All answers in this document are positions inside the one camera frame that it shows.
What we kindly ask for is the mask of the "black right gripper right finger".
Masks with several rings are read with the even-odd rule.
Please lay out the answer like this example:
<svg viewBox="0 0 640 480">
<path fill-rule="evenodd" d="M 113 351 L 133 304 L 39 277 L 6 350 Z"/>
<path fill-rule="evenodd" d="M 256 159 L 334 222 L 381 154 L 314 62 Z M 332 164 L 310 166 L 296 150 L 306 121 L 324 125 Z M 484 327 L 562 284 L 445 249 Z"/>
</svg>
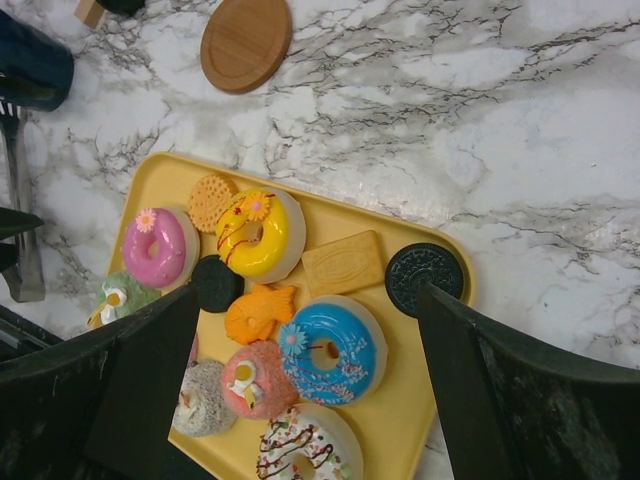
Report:
<svg viewBox="0 0 640 480">
<path fill-rule="evenodd" d="M 455 478 L 638 478 L 637 370 L 540 341 L 431 284 L 416 318 Z"/>
</svg>

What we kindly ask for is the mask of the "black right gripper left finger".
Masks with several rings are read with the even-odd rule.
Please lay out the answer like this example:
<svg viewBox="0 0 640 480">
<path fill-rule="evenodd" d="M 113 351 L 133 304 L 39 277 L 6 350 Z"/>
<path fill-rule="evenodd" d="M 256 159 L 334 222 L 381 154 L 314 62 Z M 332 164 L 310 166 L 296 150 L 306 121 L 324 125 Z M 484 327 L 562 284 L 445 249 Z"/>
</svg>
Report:
<svg viewBox="0 0 640 480">
<path fill-rule="evenodd" d="M 183 285 L 1 365 L 4 479 L 155 479 L 199 316 Z"/>
</svg>

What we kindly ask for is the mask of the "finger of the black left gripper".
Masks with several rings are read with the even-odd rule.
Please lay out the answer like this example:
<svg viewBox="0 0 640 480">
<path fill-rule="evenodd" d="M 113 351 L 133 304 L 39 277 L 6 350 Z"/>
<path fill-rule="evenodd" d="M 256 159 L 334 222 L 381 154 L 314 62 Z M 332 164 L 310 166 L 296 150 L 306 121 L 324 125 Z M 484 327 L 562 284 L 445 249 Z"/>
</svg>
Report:
<svg viewBox="0 0 640 480">
<path fill-rule="evenodd" d="M 0 208 L 1 219 L 1 266 L 0 272 L 17 264 L 18 247 L 16 244 L 6 243 L 9 238 L 14 238 L 19 234 L 34 231 L 44 224 L 44 221 L 32 213 L 21 212 L 9 208 Z"/>
</svg>

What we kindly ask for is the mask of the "metal serving tongs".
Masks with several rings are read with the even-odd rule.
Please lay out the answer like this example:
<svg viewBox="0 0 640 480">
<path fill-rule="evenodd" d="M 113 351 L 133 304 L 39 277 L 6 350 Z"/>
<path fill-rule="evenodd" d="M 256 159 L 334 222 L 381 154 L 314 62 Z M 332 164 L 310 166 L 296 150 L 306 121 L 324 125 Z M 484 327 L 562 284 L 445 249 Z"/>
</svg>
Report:
<svg viewBox="0 0 640 480">
<path fill-rule="evenodd" d="M 4 139 L 12 208 L 32 212 L 32 192 L 24 144 L 26 112 L 19 106 L 1 101 L 1 132 Z M 38 302 L 45 298 L 41 255 L 34 229 L 15 236 L 17 264 L 3 272 L 13 300 Z"/>
</svg>

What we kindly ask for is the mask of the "white sprinkled donut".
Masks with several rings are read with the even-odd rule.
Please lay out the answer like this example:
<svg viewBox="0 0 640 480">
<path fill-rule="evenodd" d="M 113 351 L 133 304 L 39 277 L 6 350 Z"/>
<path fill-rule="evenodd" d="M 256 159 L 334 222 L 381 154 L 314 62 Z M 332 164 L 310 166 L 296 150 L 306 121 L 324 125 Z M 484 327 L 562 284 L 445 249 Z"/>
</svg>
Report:
<svg viewBox="0 0 640 480">
<path fill-rule="evenodd" d="M 334 410 L 312 403 L 288 407 L 260 438 L 260 479 L 302 479 L 301 461 L 315 479 L 362 479 L 364 456 L 354 431 Z"/>
</svg>

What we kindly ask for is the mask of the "yellow frosted donut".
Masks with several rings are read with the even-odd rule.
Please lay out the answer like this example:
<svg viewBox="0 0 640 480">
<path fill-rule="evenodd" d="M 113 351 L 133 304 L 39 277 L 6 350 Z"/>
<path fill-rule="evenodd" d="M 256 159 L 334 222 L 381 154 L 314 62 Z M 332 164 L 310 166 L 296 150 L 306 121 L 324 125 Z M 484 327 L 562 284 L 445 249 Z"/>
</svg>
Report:
<svg viewBox="0 0 640 480">
<path fill-rule="evenodd" d="M 236 194 L 215 230 L 220 259 L 234 273 L 261 284 L 283 280 L 294 270 L 306 234 L 299 202 L 275 188 Z"/>
</svg>

